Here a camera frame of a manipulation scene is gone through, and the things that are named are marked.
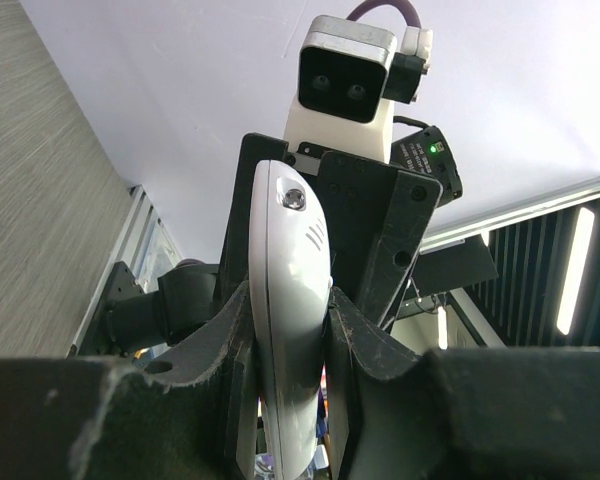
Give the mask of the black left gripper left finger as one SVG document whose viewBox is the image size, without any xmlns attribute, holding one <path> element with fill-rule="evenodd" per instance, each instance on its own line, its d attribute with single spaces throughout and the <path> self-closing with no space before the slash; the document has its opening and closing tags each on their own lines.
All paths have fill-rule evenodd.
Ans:
<svg viewBox="0 0 600 480">
<path fill-rule="evenodd" d="M 139 369 L 0 359 L 0 479 L 250 479 L 257 385 L 249 287 Z"/>
</svg>

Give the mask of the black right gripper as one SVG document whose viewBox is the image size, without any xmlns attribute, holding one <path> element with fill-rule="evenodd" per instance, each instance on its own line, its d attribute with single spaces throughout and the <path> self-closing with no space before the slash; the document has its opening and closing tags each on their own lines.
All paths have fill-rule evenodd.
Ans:
<svg viewBox="0 0 600 480">
<path fill-rule="evenodd" d="M 241 142 L 214 298 L 224 305 L 248 270 L 248 224 L 255 167 L 278 160 L 301 173 L 320 200 L 332 277 L 380 328 L 396 315 L 442 186 L 432 176 L 307 142 L 257 133 Z"/>
</svg>

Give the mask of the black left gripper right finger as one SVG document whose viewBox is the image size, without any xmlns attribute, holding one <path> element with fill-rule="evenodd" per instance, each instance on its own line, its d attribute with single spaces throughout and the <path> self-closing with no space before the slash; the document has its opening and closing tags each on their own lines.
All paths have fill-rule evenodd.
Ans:
<svg viewBox="0 0 600 480">
<path fill-rule="evenodd" d="M 416 355 L 339 289 L 326 334 L 337 479 L 600 479 L 600 349 Z"/>
</svg>

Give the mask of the white remote control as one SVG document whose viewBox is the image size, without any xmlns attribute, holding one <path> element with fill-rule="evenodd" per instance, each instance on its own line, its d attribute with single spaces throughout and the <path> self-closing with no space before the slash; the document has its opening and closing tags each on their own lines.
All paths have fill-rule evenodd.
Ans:
<svg viewBox="0 0 600 480">
<path fill-rule="evenodd" d="M 281 161 L 255 169 L 248 280 L 267 451 L 277 479 L 297 479 L 317 446 L 331 254 L 321 203 Z"/>
</svg>

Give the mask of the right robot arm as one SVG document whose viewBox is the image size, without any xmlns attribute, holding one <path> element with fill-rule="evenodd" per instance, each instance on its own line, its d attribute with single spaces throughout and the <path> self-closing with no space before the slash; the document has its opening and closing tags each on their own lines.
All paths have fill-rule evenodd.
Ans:
<svg viewBox="0 0 600 480">
<path fill-rule="evenodd" d="M 208 322 L 247 274 L 252 184 L 261 160 L 280 160 L 316 193 L 325 213 L 335 284 L 384 331 L 401 303 L 482 280 L 496 267 L 476 238 L 439 252 L 419 251 L 434 211 L 458 200 L 462 182 L 441 131 L 429 125 L 391 145 L 381 164 L 310 142 L 291 151 L 260 134 L 243 138 L 221 259 L 178 267 L 144 294 L 128 286 L 117 264 L 97 315 L 98 354 L 125 355 L 158 344 L 175 345 Z"/>
</svg>

